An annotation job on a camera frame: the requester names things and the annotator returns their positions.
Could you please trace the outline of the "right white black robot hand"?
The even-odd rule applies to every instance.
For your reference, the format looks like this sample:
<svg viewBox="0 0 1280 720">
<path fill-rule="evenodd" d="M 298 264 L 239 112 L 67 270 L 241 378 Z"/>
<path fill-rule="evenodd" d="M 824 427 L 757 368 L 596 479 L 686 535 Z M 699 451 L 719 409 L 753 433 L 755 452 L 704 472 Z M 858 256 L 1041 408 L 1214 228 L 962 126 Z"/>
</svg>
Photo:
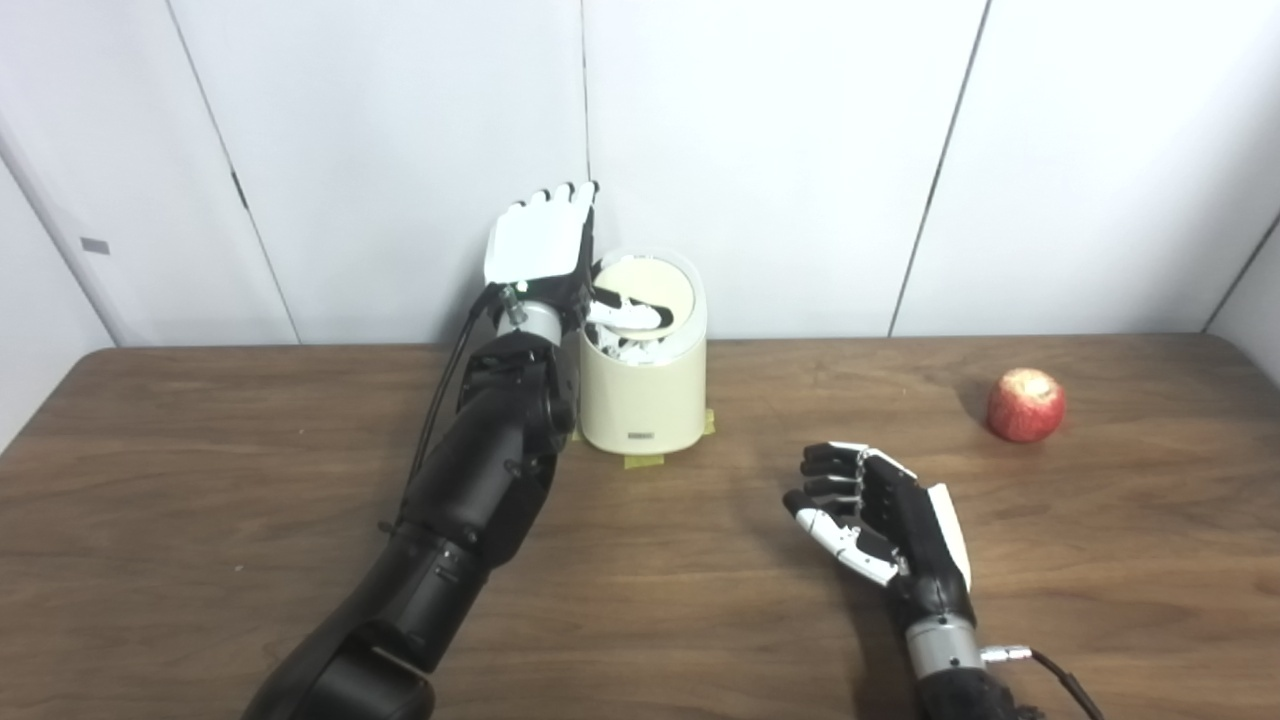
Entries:
<svg viewBox="0 0 1280 720">
<path fill-rule="evenodd" d="M 969 580 L 954 557 L 929 488 L 886 452 L 826 442 L 803 451 L 794 520 L 846 569 L 884 591 L 893 620 L 955 616 L 974 626 Z"/>
</svg>

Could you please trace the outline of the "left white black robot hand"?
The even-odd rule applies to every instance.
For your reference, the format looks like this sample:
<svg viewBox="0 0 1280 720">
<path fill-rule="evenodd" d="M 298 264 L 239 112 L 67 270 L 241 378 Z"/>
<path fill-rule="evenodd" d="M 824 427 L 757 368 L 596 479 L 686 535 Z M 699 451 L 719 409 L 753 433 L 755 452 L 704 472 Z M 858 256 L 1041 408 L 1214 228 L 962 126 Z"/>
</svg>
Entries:
<svg viewBox="0 0 1280 720">
<path fill-rule="evenodd" d="M 595 283 L 598 183 L 563 183 L 511 205 L 486 242 L 484 281 L 497 290 L 499 334 L 524 333 L 558 346 L 585 323 L 611 331 L 673 325 L 667 306 Z"/>
</svg>

